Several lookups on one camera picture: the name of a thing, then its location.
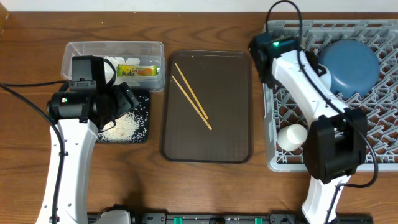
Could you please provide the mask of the yellow snack wrapper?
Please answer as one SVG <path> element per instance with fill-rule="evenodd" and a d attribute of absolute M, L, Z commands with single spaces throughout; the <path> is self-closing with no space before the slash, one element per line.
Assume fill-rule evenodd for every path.
<path fill-rule="evenodd" d="M 116 73 L 119 77 L 156 76 L 157 67 L 155 65 L 118 65 Z"/>

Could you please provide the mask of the white napkin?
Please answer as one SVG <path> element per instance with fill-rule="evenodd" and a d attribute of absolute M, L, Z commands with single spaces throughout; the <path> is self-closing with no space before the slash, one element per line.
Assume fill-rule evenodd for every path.
<path fill-rule="evenodd" d="M 140 65 L 140 62 L 141 62 L 138 58 L 134 58 L 134 57 L 129 57 L 129 58 L 125 59 L 123 57 L 105 56 L 104 59 L 109 60 L 111 62 L 111 64 L 113 65 L 113 67 L 115 68 L 115 70 L 117 70 L 118 65 Z M 104 64 L 104 70 L 105 70 L 106 83 L 108 83 L 112 79 L 114 72 L 108 63 Z M 139 82 L 133 80 L 131 77 L 130 78 L 128 78 L 128 77 L 116 78 L 114 84 L 118 85 L 122 82 L 126 82 L 130 87 L 134 87 L 134 88 L 138 88 L 140 86 Z"/>

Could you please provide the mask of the short wooden chopstick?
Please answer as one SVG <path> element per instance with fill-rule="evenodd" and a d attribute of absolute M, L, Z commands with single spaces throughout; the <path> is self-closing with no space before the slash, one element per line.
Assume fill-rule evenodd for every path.
<path fill-rule="evenodd" d="M 183 72 L 181 71 L 180 67 L 178 66 L 177 63 L 175 63 L 175 66 L 179 72 L 179 74 L 181 75 L 183 81 L 185 82 L 187 88 L 189 89 L 191 95 L 193 96 L 194 100 L 196 101 L 197 105 L 199 106 L 200 111 L 202 112 L 203 116 L 205 117 L 205 119 L 209 119 L 208 115 L 206 114 L 205 110 L 203 109 L 201 103 L 199 102 L 195 92 L 193 91 L 193 89 L 191 88 L 189 82 L 187 81 L 187 79 L 185 78 L 185 75 L 183 74 Z"/>

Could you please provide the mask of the long wooden chopstick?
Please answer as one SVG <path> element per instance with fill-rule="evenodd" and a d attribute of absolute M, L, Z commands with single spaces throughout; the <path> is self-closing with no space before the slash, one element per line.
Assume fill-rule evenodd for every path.
<path fill-rule="evenodd" d="M 186 97 L 186 99 L 188 100 L 188 102 L 191 104 L 191 106 L 194 108 L 194 110 L 197 112 L 197 114 L 200 116 L 200 118 L 202 119 L 202 121 L 206 124 L 207 128 L 209 130 L 213 130 L 213 128 L 211 127 L 211 125 L 209 124 L 209 122 L 206 120 L 206 118 L 203 116 L 203 114 L 200 112 L 200 110 L 198 109 L 198 107 L 194 104 L 194 102 L 192 101 L 192 99 L 188 96 L 187 92 L 183 89 L 183 87 L 181 86 L 181 84 L 177 81 L 177 79 L 172 76 L 172 79 L 174 80 L 174 82 L 177 84 L 177 86 L 179 87 L 180 91 L 183 93 L 183 95 Z"/>

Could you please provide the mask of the white cup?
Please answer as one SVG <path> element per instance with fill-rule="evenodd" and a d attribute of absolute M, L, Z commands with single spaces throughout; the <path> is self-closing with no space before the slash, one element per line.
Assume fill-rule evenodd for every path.
<path fill-rule="evenodd" d="M 292 124 L 277 133 L 277 143 L 285 151 L 298 149 L 307 139 L 307 130 L 300 124 Z"/>

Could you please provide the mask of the blue plate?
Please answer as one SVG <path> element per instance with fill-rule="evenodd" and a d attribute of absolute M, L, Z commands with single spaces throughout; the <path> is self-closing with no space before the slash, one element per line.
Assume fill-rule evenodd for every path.
<path fill-rule="evenodd" d="M 320 51 L 318 61 L 331 73 L 330 91 L 343 98 L 364 96 L 379 78 L 379 60 L 367 45 L 355 40 L 339 40 Z"/>

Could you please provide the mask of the white bowl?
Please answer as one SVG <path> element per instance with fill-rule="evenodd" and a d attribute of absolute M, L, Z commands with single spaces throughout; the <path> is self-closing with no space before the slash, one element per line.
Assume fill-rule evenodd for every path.
<path fill-rule="evenodd" d="M 322 83 L 328 88 L 331 88 L 331 73 L 326 66 L 319 64 L 318 65 L 318 76 Z"/>

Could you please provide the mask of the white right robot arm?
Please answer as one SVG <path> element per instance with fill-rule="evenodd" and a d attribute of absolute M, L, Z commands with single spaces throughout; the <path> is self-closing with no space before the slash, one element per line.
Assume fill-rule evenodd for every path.
<path fill-rule="evenodd" d="M 349 108 L 321 81 L 316 63 L 302 48 L 303 29 L 290 37 L 255 35 L 248 44 L 261 82 L 281 83 L 292 95 L 308 125 L 302 143 L 303 161 L 311 176 L 302 207 L 304 223 L 373 223 L 370 216 L 336 213 L 345 188 L 372 186 L 379 173 L 376 153 L 367 139 L 368 119 L 360 108 Z"/>

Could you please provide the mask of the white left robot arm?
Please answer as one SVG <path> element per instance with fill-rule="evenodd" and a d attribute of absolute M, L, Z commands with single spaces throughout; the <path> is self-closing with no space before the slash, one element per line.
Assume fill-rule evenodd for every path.
<path fill-rule="evenodd" d="M 63 82 L 43 112 L 27 98 L 3 89 L 35 109 L 50 125 L 51 153 L 37 223 L 88 223 L 90 164 L 100 130 L 130 112 L 137 100 L 127 83 Z"/>

